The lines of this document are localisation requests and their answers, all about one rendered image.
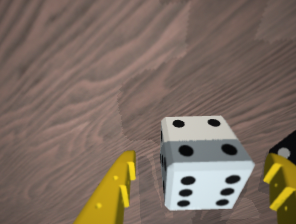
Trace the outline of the white die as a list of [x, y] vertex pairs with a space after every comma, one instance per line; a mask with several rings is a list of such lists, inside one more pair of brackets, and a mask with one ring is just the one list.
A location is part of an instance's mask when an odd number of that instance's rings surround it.
[[169, 210], [232, 209], [255, 166], [222, 116], [161, 120], [160, 163]]

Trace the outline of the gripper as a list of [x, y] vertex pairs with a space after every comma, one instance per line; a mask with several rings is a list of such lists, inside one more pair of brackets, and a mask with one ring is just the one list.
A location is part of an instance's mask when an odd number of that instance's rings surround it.
[[[129, 206], [130, 183], [136, 178], [136, 153], [123, 152], [106, 173], [73, 224], [123, 224]], [[269, 153], [264, 182], [269, 183], [270, 208], [278, 224], [296, 224], [296, 166], [283, 156]]]

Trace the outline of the black die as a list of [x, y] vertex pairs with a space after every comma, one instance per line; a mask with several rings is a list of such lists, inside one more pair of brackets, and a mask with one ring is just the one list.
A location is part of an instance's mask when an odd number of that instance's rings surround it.
[[269, 153], [281, 155], [296, 166], [296, 130], [272, 147]]

